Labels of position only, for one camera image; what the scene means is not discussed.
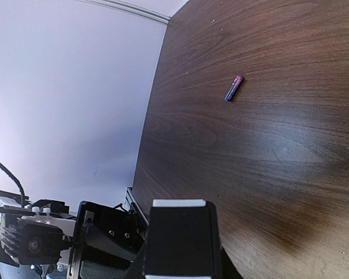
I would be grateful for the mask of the purple battery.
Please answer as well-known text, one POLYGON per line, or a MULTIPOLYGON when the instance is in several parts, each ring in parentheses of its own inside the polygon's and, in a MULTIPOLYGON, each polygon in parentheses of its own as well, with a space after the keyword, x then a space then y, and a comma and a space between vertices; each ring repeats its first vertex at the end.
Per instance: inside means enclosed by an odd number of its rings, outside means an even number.
POLYGON ((228 93, 225 96, 225 101, 231 102, 233 100, 237 90, 242 85, 243 81, 244 81, 244 77, 236 76, 236 78, 234 79, 234 81, 232 83, 232 86, 230 87, 228 93))

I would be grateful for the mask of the white remote control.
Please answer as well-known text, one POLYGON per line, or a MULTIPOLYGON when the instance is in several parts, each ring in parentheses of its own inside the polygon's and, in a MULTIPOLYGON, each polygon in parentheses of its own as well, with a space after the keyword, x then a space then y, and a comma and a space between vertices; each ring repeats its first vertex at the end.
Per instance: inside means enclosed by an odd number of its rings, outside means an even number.
POLYGON ((145 278, 222 278, 215 205, 204 199, 155 199, 145 241, 145 278))

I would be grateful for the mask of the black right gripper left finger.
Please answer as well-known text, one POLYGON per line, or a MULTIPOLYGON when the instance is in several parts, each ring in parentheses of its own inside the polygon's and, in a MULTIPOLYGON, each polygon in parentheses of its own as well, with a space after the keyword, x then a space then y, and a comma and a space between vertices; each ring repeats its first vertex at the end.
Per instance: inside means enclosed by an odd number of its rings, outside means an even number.
POLYGON ((136 258, 131 263, 128 270, 125 272, 124 279, 145 279, 144 262, 147 242, 144 242, 140 248, 136 258))

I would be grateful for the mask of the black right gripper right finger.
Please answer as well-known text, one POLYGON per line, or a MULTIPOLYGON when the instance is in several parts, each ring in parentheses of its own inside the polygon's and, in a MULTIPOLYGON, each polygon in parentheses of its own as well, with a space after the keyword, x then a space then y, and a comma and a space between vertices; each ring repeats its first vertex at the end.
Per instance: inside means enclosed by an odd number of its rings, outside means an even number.
POLYGON ((224 247, 220 250, 222 261, 222 278, 223 279, 243 279, 243 276, 238 272, 235 265, 231 261, 224 247))

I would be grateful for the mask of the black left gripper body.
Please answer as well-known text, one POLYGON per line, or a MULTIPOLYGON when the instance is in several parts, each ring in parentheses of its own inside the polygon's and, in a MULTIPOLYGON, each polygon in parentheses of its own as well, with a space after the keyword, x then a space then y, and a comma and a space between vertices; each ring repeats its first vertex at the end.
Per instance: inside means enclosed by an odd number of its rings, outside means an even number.
POLYGON ((82 201, 76 219, 67 278, 124 278, 147 229, 135 213, 82 201))

